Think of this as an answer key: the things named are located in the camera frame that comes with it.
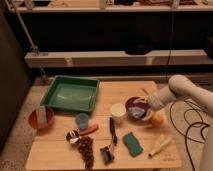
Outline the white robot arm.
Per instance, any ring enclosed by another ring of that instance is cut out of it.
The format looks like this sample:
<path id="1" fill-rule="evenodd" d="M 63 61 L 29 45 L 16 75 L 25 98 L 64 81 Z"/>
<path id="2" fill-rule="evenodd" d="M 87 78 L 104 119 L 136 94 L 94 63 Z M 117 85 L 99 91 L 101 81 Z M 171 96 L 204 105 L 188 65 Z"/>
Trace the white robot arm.
<path id="1" fill-rule="evenodd" d="M 152 111 L 158 111 L 178 99 L 189 97 L 212 117 L 202 152 L 199 171 L 213 171 L 213 92 L 195 85 L 184 75 L 172 76 L 168 84 L 147 96 Z"/>

